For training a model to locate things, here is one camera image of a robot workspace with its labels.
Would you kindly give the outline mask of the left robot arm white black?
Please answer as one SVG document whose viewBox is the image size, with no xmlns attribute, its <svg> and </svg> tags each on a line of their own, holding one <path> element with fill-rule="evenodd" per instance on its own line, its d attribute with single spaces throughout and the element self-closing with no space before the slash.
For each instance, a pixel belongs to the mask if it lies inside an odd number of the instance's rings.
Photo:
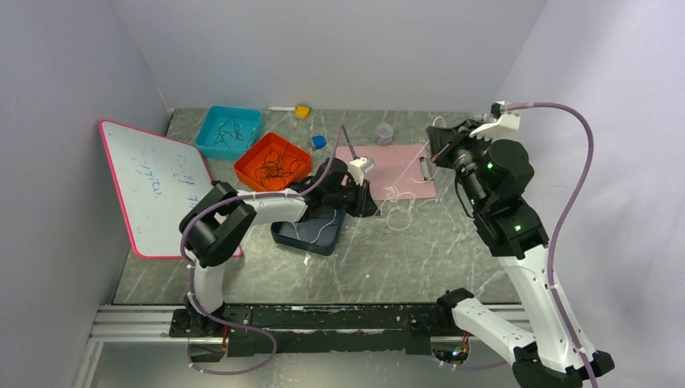
<svg viewBox="0 0 685 388">
<path fill-rule="evenodd" d="M 365 175 L 369 157 L 350 162 L 328 158 L 313 176 L 276 192 L 245 192 L 215 181 L 210 192 L 181 221 L 180 249 L 188 262 L 190 288 L 185 298 L 189 328 L 211 336 L 225 328 L 224 265 L 252 226 L 299 223 L 330 210 L 372 217 L 378 208 Z"/>
</svg>

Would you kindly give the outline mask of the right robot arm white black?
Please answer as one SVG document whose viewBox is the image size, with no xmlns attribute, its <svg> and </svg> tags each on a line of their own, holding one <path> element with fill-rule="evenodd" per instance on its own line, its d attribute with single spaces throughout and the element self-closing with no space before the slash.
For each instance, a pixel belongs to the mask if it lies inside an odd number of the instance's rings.
<svg viewBox="0 0 685 388">
<path fill-rule="evenodd" d="M 456 289 L 439 300 L 437 327 L 477 337 L 511 367 L 522 387 L 580 387 L 615 368 L 586 337 L 549 260 L 550 239 L 523 193 L 534 169 L 517 141 L 472 135 L 473 122 L 427 128 L 431 161 L 453 170 L 455 190 L 477 233 L 514 285 L 529 330 Z"/>
</svg>

